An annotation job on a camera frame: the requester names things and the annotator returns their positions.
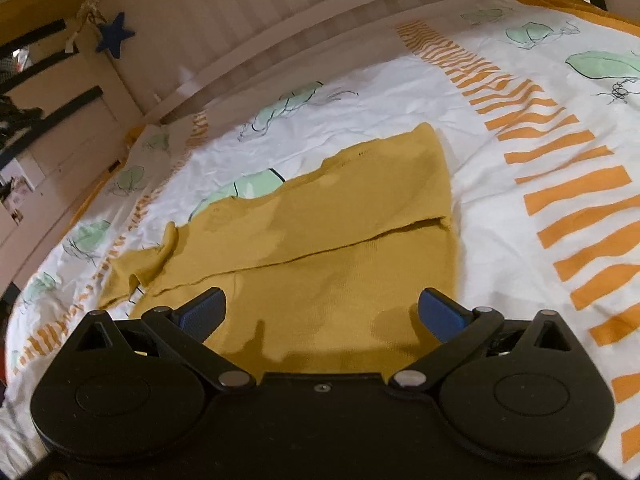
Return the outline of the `mustard yellow knit sweater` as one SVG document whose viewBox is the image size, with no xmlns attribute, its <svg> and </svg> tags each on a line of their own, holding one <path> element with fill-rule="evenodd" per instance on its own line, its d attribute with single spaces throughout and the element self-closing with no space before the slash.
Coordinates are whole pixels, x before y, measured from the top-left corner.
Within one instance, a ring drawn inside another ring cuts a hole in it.
<svg viewBox="0 0 640 480">
<path fill-rule="evenodd" d="M 445 156 L 422 124 L 168 224 L 160 246 L 115 260 L 99 306 L 141 289 L 140 316 L 217 287 L 227 314 L 208 346 L 250 374 L 390 375 L 437 347 L 416 302 L 454 293 L 457 249 Z"/>
</svg>

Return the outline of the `white patterned duvet cover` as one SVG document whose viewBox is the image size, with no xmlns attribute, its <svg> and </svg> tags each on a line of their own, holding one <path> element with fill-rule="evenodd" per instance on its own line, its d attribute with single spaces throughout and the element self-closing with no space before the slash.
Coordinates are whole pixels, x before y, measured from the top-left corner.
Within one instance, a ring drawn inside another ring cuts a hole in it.
<svg viewBox="0 0 640 480">
<path fill-rule="evenodd" d="M 213 203 L 265 196 L 345 148 L 422 124 L 449 172 L 454 296 L 506 314 L 559 311 L 614 391 L 603 457 L 638 474 L 639 38 L 516 0 L 394 34 L 394 58 L 281 91 L 221 136 L 208 110 L 134 135 L 125 166 L 11 314 L 4 474 L 43 456 L 28 400 L 81 315 L 100 307 L 118 257 L 160 246 L 168 224 Z"/>
</svg>

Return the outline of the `blue star ornament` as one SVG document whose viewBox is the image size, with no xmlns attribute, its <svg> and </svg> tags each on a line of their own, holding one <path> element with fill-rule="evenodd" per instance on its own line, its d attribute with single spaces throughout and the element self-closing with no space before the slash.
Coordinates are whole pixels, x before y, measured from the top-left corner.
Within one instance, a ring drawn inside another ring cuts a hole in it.
<svg viewBox="0 0 640 480">
<path fill-rule="evenodd" d="M 112 58 L 119 60 L 122 55 L 122 43 L 132 38 L 136 33 L 125 27 L 126 13 L 119 12 L 111 23 L 97 24 L 100 40 L 96 46 L 96 53 L 108 52 Z"/>
</svg>

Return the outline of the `orange bed sheet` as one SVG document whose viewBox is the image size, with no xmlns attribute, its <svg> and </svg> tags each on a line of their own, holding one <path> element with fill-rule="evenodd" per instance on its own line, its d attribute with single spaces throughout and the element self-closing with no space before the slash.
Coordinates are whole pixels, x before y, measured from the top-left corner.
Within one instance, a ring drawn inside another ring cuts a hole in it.
<svg viewBox="0 0 640 480">
<path fill-rule="evenodd" d="M 626 32 L 631 36 L 640 37 L 640 26 L 637 21 L 624 16 L 602 10 L 584 0 L 516 0 L 526 6 L 540 6 L 573 15 L 575 18 L 610 29 Z"/>
</svg>

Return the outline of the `light wooden bed frame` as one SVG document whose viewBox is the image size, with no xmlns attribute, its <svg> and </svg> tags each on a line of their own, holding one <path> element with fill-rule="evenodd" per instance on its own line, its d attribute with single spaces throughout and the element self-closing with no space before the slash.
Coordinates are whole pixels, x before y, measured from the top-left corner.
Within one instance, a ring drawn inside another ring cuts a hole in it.
<svg viewBox="0 0 640 480">
<path fill-rule="evenodd" d="M 394 58 L 393 26 L 457 14 L 482 0 L 1 0 L 1 38 L 58 28 L 40 46 L 76 52 L 13 88 L 21 106 L 55 112 L 90 90 L 96 97 L 26 148 L 13 168 L 35 189 L 23 220 L 1 219 L 1 281 L 23 284 L 60 239 L 67 220 L 107 166 L 125 132 L 208 110 L 221 136 L 259 105 L 310 78 L 365 75 Z M 126 13 L 136 34 L 115 60 L 96 53 L 97 24 Z"/>
</svg>

